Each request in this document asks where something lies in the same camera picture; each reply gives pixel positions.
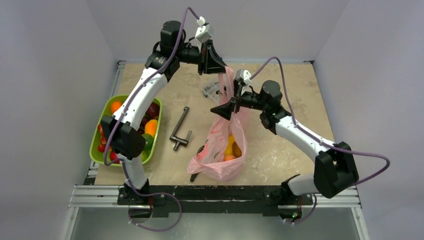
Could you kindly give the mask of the fake yellow lemon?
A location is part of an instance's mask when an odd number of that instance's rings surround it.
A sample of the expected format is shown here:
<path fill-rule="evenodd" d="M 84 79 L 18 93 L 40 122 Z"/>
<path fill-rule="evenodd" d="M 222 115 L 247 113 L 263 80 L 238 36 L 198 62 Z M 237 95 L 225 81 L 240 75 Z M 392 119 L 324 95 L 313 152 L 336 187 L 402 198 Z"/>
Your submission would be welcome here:
<path fill-rule="evenodd" d="M 226 149 L 224 151 L 224 155 L 233 155 L 234 154 L 234 150 L 233 150 L 233 144 L 235 143 L 235 138 L 232 134 L 229 135 L 228 140 L 227 140 L 227 146 Z"/>

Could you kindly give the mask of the pink plastic bag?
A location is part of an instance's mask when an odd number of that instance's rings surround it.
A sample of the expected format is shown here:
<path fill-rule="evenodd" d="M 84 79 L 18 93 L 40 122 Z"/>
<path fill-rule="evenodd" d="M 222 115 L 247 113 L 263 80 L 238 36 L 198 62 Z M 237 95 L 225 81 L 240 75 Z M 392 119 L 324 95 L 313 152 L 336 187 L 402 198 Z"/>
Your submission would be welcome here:
<path fill-rule="evenodd" d="M 232 113 L 231 119 L 227 120 L 217 114 L 214 119 L 203 150 L 194 155 L 188 163 L 189 175 L 203 173 L 217 181 L 231 181 L 242 171 L 247 158 L 248 141 L 246 130 L 250 119 L 250 110 L 241 108 L 239 112 Z M 241 150 L 241 157 L 225 161 L 226 149 L 229 145 L 229 137 L 233 136 Z"/>

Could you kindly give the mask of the fake orange carrot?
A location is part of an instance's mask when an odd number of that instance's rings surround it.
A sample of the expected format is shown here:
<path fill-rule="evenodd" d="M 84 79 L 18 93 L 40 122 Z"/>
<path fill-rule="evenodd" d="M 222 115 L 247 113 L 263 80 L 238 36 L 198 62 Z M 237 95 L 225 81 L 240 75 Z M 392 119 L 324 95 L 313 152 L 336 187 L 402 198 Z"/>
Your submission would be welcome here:
<path fill-rule="evenodd" d="M 223 161 L 227 162 L 227 161 L 232 161 L 235 160 L 237 158 L 237 156 L 232 155 L 232 154 L 227 154 L 223 157 Z"/>

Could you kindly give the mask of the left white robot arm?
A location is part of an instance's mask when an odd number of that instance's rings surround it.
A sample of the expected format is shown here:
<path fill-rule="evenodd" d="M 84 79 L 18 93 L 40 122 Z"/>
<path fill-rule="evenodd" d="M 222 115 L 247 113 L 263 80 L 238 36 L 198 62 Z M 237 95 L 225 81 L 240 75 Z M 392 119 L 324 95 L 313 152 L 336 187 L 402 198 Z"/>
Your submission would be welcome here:
<path fill-rule="evenodd" d="M 120 162 L 124 169 L 125 185 L 130 187 L 129 197 L 138 205 L 146 203 L 151 195 L 148 178 L 140 159 L 146 140 L 138 132 L 142 118 L 157 94 L 167 85 L 181 63 L 197 65 L 199 75 L 224 74 L 226 64 L 213 46 L 213 28 L 202 17 L 197 19 L 198 28 L 192 46 L 183 37 L 183 21 L 167 21 L 160 31 L 159 50 L 153 50 L 147 59 L 142 75 L 122 106 L 111 116 L 103 116 L 100 124 L 106 138 L 106 148 L 118 156 L 104 165 Z"/>

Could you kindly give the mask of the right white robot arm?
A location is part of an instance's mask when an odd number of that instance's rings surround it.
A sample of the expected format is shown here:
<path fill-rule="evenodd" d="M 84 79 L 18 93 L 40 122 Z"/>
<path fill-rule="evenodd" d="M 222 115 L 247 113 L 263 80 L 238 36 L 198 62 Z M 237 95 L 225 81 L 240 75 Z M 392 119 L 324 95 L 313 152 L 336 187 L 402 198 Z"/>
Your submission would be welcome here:
<path fill-rule="evenodd" d="M 320 194 L 333 198 L 359 180 L 358 170 L 350 146 L 345 142 L 334 143 L 314 132 L 308 132 L 293 114 L 281 104 L 283 94 L 279 83 L 266 80 L 260 92 L 242 92 L 242 85 L 233 82 L 235 96 L 211 112 L 231 120 L 242 108 L 259 110 L 261 124 L 273 134 L 288 140 L 314 163 L 312 174 L 295 175 L 281 184 L 280 196 L 288 204 L 303 194 Z"/>

